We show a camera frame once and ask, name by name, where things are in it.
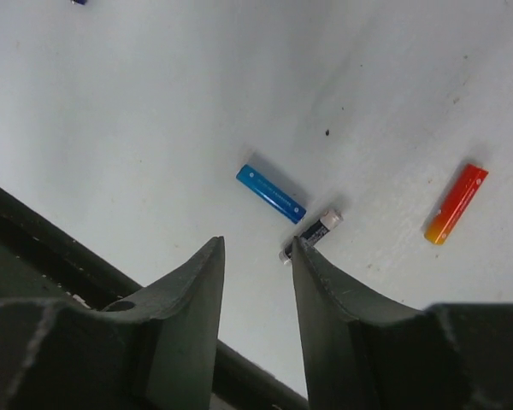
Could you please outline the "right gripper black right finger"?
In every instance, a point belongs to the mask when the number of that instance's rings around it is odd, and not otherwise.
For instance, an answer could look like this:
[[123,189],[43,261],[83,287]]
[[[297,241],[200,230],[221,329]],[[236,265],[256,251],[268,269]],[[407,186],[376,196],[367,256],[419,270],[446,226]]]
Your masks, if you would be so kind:
[[292,276],[313,409],[513,409],[513,303],[417,310],[302,239]]

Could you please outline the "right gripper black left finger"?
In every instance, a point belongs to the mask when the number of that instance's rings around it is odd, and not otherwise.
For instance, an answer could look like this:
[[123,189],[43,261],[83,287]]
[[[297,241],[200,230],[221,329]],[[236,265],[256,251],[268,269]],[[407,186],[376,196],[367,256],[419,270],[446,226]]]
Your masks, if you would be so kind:
[[206,409],[225,243],[97,311],[0,298],[0,409]]

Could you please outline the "black silver battery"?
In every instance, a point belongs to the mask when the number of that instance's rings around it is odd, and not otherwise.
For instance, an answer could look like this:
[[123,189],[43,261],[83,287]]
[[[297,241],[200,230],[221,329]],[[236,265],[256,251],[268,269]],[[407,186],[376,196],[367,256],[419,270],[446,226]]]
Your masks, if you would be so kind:
[[[315,222],[302,231],[298,237],[314,246],[328,233],[333,231],[343,221],[343,217],[336,209],[328,209]],[[292,259],[293,239],[291,239],[279,253],[280,261],[287,264]]]

